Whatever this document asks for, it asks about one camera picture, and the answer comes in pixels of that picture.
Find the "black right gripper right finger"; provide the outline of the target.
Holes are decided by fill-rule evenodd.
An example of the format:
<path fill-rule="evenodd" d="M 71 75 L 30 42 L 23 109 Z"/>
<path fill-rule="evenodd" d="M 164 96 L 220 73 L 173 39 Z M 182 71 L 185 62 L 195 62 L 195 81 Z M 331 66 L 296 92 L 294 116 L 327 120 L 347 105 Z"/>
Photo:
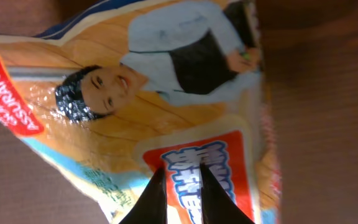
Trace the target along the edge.
<path fill-rule="evenodd" d="M 255 224 L 231 200 L 213 173 L 200 164 L 203 224 Z"/>

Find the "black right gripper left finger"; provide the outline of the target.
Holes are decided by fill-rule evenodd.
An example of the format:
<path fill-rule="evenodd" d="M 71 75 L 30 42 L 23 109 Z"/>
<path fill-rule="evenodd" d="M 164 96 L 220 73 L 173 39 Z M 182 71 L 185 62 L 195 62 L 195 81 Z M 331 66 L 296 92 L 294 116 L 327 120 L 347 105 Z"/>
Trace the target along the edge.
<path fill-rule="evenodd" d="M 130 212 L 119 224 L 167 224 L 165 169 L 157 169 Z"/>

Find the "yellow orange snack bag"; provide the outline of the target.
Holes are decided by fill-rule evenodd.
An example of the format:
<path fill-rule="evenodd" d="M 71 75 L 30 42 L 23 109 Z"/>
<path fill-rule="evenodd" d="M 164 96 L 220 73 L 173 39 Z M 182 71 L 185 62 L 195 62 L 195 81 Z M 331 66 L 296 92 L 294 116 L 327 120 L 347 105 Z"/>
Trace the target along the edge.
<path fill-rule="evenodd" d="M 200 165 L 255 223 L 281 173 L 254 1 L 100 1 L 0 34 L 0 122 L 119 223 L 165 168 L 167 222 L 205 223 Z"/>

